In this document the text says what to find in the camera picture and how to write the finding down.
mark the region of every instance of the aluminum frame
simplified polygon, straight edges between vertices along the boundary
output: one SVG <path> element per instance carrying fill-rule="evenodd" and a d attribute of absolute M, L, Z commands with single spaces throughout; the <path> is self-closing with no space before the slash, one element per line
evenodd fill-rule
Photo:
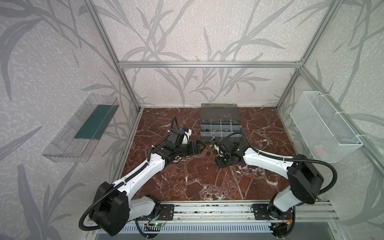
<path fill-rule="evenodd" d="M 124 85 L 125 89 L 127 89 L 129 96 L 131 97 L 132 101 L 135 104 L 135 108 L 137 110 L 140 110 L 140 105 L 139 105 L 135 95 L 133 94 L 131 86 L 129 85 L 128 80 L 125 77 L 122 69 L 119 67 L 119 64 L 118 64 L 119 61 L 118 61 L 118 59 L 116 57 L 115 52 L 113 51 L 112 45 L 111 45 L 111 43 L 110 43 L 110 41 L 108 39 L 108 36 L 106 34 L 106 31 L 105 31 L 103 25 L 101 23 L 99 15 L 98 15 L 98 13 L 96 11 L 96 7 L 93 4 L 93 1 L 92 0 L 83 0 L 83 3 L 84 3 L 84 6 L 85 6 L 85 9 L 89 13 L 89 16 L 91 17 L 91 20 L 92 20 L 93 24 L 96 27 L 97 32 L 99 33 L 99 35 L 101 37 L 101 40 L 103 41 L 104 46 L 107 49 L 107 52 L 108 52 L 109 56 L 111 57 L 112 63 L 114 65 L 114 67 L 116 68 L 117 74 L 119 75 L 121 81 L 123 82 L 123 85 Z"/>
<path fill-rule="evenodd" d="M 120 68 L 299 68 L 300 61 L 121 61 Z"/>
<path fill-rule="evenodd" d="M 135 119 L 133 121 L 132 128 L 129 131 L 127 140 L 126 140 L 126 142 L 124 144 L 123 152 L 120 155 L 120 158 L 119 158 L 119 161 L 118 161 L 118 165 L 115 168 L 115 171 L 113 173 L 113 176 L 112 176 L 112 180 L 113 181 L 116 181 L 116 180 L 120 179 L 120 177 L 121 177 L 122 171 L 124 169 L 124 165 L 125 165 L 125 163 L 127 161 L 127 158 L 128 158 L 129 151 L 131 150 L 131 146 L 132 146 L 132 143 L 133 143 L 133 139 L 135 137 L 135 133 L 137 131 L 137 127 L 139 126 L 139 122 L 140 122 L 141 116 L 143 114 L 143 110 L 144 110 L 144 108 L 142 108 L 138 112 L 138 114 L 136 115 L 136 117 L 135 117 Z"/>
<path fill-rule="evenodd" d="M 329 5 L 327 12 L 325 13 L 323 20 L 321 21 L 319 27 L 317 28 L 315 34 L 313 35 L 313 38 L 308 45 L 307 49 L 304 52 L 303 57 L 301 58 L 301 65 L 300 67 L 303 67 L 304 64 L 308 61 L 309 57 L 311 56 L 313 50 L 319 43 L 322 35 L 332 22 L 333 18 L 335 17 L 336 13 L 338 12 L 339 8 L 341 7 L 341 4 L 343 3 L 344 0 L 333 0 L 332 3 Z M 280 108 L 281 105 L 283 104 L 284 100 L 288 96 L 289 92 L 291 91 L 293 85 L 295 84 L 298 76 L 298 70 L 299 68 L 296 69 L 295 73 L 292 75 L 290 81 L 287 84 L 287 87 L 283 91 L 283 94 L 281 95 L 281 98 L 279 99 L 279 102 L 277 103 L 276 108 Z"/>
<path fill-rule="evenodd" d="M 321 84 L 315 79 L 315 77 L 305 68 L 301 67 L 298 71 L 302 75 L 309 85 L 315 90 L 319 91 L 325 95 L 325 98 L 331 103 L 331 105 L 338 111 L 341 112 L 340 116 L 347 122 L 351 129 L 357 134 L 360 135 L 359 138 L 363 142 L 361 149 L 364 154 L 369 158 L 374 166 L 378 168 L 381 174 L 384 177 L 384 158 L 383 155 L 377 150 L 373 143 L 364 135 L 360 128 L 352 121 L 346 112 L 336 103 L 336 101 L 328 95 L 327 91 L 323 88 Z"/>

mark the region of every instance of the green mat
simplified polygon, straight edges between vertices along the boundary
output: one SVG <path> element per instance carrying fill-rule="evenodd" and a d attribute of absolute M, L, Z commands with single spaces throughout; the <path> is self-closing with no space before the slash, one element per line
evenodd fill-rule
<path fill-rule="evenodd" d="M 98 105 L 77 132 L 75 138 L 100 140 L 119 105 Z"/>

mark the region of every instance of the black bracket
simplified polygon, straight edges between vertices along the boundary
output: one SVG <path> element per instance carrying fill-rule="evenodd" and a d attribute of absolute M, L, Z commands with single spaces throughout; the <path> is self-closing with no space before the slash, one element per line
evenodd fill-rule
<path fill-rule="evenodd" d="M 276 220 L 269 216 L 268 204 L 252 204 L 252 211 L 255 215 L 255 220 Z M 291 219 L 291 214 L 288 212 L 284 212 L 283 215 L 281 215 L 277 220 L 282 220 L 283 218 L 285 220 Z"/>
<path fill-rule="evenodd" d="M 158 221 L 173 220 L 174 210 L 175 210 L 175 205 L 173 204 L 160 204 L 160 215 L 156 218 L 156 220 Z M 150 219 L 147 216 L 141 216 L 141 217 L 138 217 L 137 220 L 148 221 Z"/>

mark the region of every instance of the black motor housing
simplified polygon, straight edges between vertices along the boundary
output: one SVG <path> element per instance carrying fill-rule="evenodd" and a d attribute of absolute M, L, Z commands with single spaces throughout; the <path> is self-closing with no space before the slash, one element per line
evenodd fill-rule
<path fill-rule="evenodd" d="M 112 184 L 102 183 L 97 191 L 93 201 L 102 197 Z M 128 221 L 129 206 L 126 192 L 115 191 L 111 196 L 105 198 L 89 213 L 89 218 L 104 229 L 109 235 L 116 235 Z"/>
<path fill-rule="evenodd" d="M 307 157 L 299 154 L 294 159 L 307 159 Z M 324 182 L 320 172 L 310 162 L 294 162 L 287 169 L 293 195 L 306 204 L 314 204 Z"/>

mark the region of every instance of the red marble surface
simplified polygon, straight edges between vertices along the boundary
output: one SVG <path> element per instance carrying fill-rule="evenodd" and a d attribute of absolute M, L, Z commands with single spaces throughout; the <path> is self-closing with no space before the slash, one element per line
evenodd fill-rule
<path fill-rule="evenodd" d="M 286 156 L 295 154 L 275 108 L 239 108 L 239 113 L 245 134 L 256 148 Z M 151 145 L 166 135 L 174 115 L 180 127 L 192 129 L 190 140 L 200 138 L 200 108 L 146 108 L 122 175 L 146 159 Z M 167 166 L 144 184 L 134 199 L 153 195 L 161 201 L 266 200 L 289 185 L 285 178 L 260 167 L 220 169 L 213 151 L 208 145 L 201 154 Z"/>

